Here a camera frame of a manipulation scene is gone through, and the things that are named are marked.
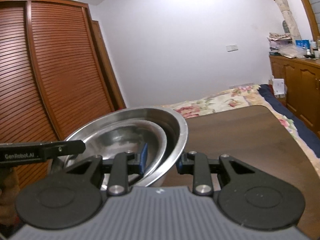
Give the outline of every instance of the cabinet door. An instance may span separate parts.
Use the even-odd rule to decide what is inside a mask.
[[[275,78],[285,78],[284,61],[271,59],[272,74]]]
[[[287,108],[298,115],[298,103],[299,103],[299,66],[297,64],[287,61],[284,65],[285,69],[285,84],[287,86]]]
[[[319,69],[299,64],[299,112],[306,126],[316,132],[319,109]]]
[[[33,78],[24,7],[0,6],[0,143],[55,141]],[[17,167],[20,188],[47,174],[47,163]]]
[[[47,106],[62,138],[114,111],[81,7],[32,2],[33,42]]]

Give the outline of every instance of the louvered door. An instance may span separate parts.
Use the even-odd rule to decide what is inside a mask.
[[[34,81],[24,5],[0,5],[0,143],[57,140]],[[20,187],[47,172],[46,163],[17,168]]]
[[[113,111],[82,7],[32,2],[36,68],[47,107],[65,138]]]

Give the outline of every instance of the floral bedsheet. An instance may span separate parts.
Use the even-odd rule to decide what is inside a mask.
[[[187,119],[246,106],[265,106],[274,114],[276,118],[278,118],[279,122],[296,140],[320,176],[320,159],[317,158],[313,150],[308,147],[304,140],[299,137],[293,120],[288,119],[286,116],[276,112],[272,106],[259,94],[259,87],[259,85],[238,87],[235,89],[222,91],[218,94],[202,98],[200,100],[185,101],[173,105],[164,105],[163,107],[174,109]]]

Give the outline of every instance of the wooden cabinet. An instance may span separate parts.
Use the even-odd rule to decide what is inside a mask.
[[[0,0],[0,143],[64,140],[115,110],[91,30],[84,3]],[[47,164],[17,171],[24,187]]]
[[[320,60],[270,56],[275,78],[287,85],[287,107],[320,137]]]

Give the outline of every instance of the white wall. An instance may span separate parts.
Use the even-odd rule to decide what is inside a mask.
[[[301,0],[288,0],[292,15],[296,20],[298,29],[303,40],[312,40],[309,20]]]
[[[266,83],[267,36],[283,33],[273,0],[105,0],[97,9],[127,106]],[[239,51],[226,52],[231,44]]]

